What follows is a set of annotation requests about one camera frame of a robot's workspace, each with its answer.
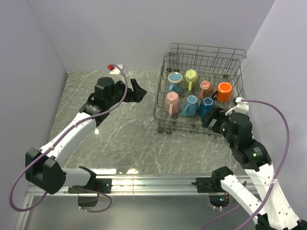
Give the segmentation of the salmon floral mug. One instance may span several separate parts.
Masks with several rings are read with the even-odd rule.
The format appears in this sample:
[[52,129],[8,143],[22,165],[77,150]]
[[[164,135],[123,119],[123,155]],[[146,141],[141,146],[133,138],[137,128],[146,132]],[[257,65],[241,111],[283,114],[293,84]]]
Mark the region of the salmon floral mug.
[[213,84],[207,80],[203,80],[200,83],[200,94],[199,99],[202,100],[207,96],[210,96],[213,94]]

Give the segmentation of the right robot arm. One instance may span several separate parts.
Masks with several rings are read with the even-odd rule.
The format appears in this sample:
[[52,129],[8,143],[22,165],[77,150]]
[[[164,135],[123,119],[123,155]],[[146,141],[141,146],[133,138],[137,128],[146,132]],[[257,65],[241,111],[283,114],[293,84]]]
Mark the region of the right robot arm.
[[216,107],[203,117],[203,127],[215,120],[211,130],[223,135],[234,158],[256,187],[257,199],[226,166],[212,172],[215,191],[226,191],[252,217],[257,230],[305,230],[307,222],[289,205],[278,181],[271,158],[252,137],[252,123],[244,113],[227,112]]

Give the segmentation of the dark blue mug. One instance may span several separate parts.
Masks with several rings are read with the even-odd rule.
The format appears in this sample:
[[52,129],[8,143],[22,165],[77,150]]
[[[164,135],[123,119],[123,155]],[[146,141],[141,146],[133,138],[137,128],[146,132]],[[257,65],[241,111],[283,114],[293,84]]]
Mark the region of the dark blue mug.
[[200,117],[203,117],[205,114],[208,114],[215,107],[215,102],[212,98],[204,98],[199,106],[198,114]]

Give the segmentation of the orange mug black handle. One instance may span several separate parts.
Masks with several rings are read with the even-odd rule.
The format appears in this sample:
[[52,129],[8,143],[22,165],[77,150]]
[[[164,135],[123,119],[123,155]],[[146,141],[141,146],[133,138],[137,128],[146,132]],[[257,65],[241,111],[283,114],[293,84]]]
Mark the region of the orange mug black handle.
[[221,103],[226,103],[232,99],[233,86],[228,82],[221,82],[217,86],[217,90],[213,93],[211,98]]

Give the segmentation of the light blue floral mug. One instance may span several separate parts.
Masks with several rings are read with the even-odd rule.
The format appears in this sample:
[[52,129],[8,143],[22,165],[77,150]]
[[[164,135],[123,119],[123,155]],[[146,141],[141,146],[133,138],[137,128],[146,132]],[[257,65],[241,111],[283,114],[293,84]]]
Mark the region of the light blue floral mug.
[[184,105],[182,116],[183,117],[193,117],[199,108],[198,98],[194,95],[190,95]]

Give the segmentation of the aluminium mounting rail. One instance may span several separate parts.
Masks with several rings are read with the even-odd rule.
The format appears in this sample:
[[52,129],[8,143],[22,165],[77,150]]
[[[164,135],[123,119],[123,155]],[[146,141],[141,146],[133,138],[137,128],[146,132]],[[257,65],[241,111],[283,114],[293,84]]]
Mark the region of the aluminium mounting rail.
[[[211,175],[197,174],[158,174],[158,175],[99,175],[98,180],[106,182],[111,179],[111,185],[107,192],[109,196],[193,196],[204,195],[198,193],[197,186],[192,183],[196,178],[209,178]],[[247,181],[247,189],[253,194],[258,195],[255,185],[247,175],[237,175],[238,180],[243,183]],[[28,186],[27,196],[42,196],[44,191],[33,184]],[[77,188],[63,187],[54,196],[85,196],[85,192]]]

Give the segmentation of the blue mug orange interior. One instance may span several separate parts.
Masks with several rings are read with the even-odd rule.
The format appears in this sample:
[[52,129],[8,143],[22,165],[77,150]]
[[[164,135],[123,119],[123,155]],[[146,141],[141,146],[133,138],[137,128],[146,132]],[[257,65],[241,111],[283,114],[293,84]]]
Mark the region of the blue mug orange interior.
[[168,92],[180,93],[182,91],[183,76],[179,72],[172,72],[168,75],[169,82]]

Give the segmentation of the yellow faceted mug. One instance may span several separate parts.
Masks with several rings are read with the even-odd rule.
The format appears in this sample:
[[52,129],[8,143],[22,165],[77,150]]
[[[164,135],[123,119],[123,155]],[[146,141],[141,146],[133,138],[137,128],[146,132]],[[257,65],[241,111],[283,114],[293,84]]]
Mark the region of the yellow faceted mug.
[[191,92],[195,88],[195,86],[198,84],[198,80],[199,76],[197,71],[193,69],[189,69],[186,71],[184,76],[184,84],[189,92]]

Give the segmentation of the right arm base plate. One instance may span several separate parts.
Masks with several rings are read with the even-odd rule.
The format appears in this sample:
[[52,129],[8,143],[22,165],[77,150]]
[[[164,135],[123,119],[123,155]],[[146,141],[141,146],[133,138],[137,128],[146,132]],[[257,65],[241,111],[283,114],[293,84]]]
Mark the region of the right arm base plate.
[[197,187],[197,193],[224,193],[220,181],[212,177],[197,177],[195,182],[191,183]]

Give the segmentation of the pink faceted mug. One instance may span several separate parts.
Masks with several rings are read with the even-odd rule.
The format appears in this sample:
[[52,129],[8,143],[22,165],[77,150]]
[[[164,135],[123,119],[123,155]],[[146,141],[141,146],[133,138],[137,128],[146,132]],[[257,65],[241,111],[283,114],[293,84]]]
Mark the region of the pink faceted mug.
[[180,97],[176,92],[169,92],[165,97],[165,110],[172,117],[180,109]]

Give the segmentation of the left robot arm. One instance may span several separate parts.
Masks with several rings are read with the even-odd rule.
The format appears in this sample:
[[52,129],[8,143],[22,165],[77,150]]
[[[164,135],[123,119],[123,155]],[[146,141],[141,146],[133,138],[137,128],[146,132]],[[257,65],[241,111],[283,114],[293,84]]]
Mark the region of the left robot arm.
[[52,141],[39,150],[31,148],[25,155],[25,178],[49,194],[62,187],[79,186],[90,193],[98,190],[96,173],[86,167],[64,169],[64,161],[78,148],[88,133],[95,130],[109,115],[109,109],[119,102],[139,103],[147,94],[136,79],[131,88],[110,77],[99,78],[86,103],[73,121]]

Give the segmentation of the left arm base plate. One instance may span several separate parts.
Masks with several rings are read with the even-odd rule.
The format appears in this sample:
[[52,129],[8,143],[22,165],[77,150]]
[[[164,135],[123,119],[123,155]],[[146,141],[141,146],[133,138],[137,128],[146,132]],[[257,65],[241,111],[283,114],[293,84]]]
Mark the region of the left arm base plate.
[[100,192],[110,194],[112,187],[111,178],[95,178],[91,179],[85,186],[71,186],[68,188],[69,194]]

